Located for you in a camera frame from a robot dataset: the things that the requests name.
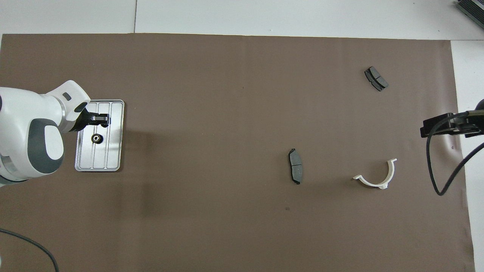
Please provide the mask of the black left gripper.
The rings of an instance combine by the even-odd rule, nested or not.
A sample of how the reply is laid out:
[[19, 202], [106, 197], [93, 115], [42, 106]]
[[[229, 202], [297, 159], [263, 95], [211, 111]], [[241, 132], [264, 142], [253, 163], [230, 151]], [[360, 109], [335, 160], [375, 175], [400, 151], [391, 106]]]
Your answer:
[[88, 125], [102, 126], [107, 128], [110, 124], [109, 114], [91, 113], [84, 108], [77, 118], [77, 131], [83, 130]]

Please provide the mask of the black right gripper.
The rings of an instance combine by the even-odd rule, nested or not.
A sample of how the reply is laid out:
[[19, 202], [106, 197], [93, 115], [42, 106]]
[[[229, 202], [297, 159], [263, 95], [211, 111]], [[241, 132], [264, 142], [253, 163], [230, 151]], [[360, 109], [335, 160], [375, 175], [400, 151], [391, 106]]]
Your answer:
[[434, 130], [433, 135], [455, 134], [464, 135], [466, 138], [480, 136], [484, 134], [484, 112], [465, 111], [461, 113], [444, 113], [425, 119], [420, 128], [420, 137], [428, 138], [433, 127], [443, 119], [453, 116], [453, 122], [449, 119]]

